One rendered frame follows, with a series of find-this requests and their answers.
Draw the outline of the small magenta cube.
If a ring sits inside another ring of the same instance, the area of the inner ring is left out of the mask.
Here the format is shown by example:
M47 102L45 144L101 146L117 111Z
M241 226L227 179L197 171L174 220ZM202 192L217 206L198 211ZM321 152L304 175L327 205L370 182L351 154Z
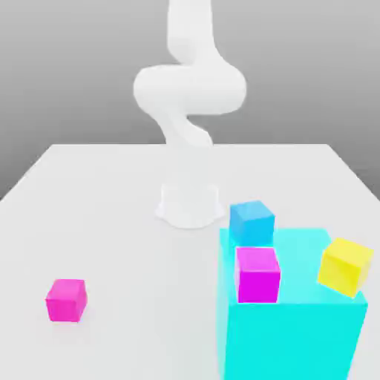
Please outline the small magenta cube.
M281 268L273 247L239 246L235 250L238 303L276 303Z

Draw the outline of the small pink cube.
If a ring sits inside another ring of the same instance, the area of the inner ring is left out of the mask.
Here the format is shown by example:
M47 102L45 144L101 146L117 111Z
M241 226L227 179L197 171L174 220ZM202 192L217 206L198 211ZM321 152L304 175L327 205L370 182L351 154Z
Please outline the small pink cube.
M85 281L56 279L45 303L51 321L79 322L88 302Z

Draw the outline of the small blue cube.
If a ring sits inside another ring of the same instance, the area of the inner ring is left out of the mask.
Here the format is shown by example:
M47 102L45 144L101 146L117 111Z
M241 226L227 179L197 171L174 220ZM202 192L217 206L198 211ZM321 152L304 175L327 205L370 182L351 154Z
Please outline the small blue cube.
M271 246L274 214L259 200L230 206L229 229L238 246Z

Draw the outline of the large cyan box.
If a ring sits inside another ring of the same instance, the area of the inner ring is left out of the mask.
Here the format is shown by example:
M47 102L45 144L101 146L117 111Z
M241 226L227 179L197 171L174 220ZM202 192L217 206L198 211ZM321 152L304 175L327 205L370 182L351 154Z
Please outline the large cyan box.
M221 380L347 380L367 312L361 292L349 298L317 282L324 229L277 229L278 301L240 304L235 247L220 230L216 341Z

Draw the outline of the small yellow cube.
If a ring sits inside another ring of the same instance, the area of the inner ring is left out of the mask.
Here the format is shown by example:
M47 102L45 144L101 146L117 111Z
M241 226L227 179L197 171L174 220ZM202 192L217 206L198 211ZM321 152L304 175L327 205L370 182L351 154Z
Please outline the small yellow cube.
M337 237L323 252L318 282L350 298L367 279L374 250Z

